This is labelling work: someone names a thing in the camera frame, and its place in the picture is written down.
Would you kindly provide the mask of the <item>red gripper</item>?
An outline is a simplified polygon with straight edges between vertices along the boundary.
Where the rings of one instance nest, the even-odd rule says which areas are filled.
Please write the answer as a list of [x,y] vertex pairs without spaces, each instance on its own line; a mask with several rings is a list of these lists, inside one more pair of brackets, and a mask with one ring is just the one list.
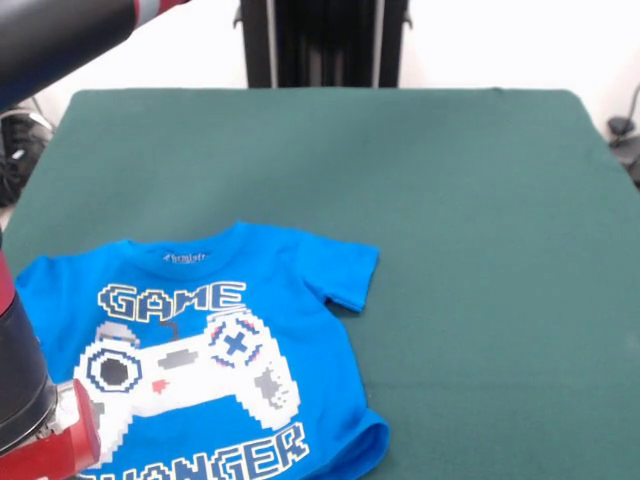
[[47,382],[34,399],[1,419],[3,479],[69,479],[99,456],[93,404],[77,379]]

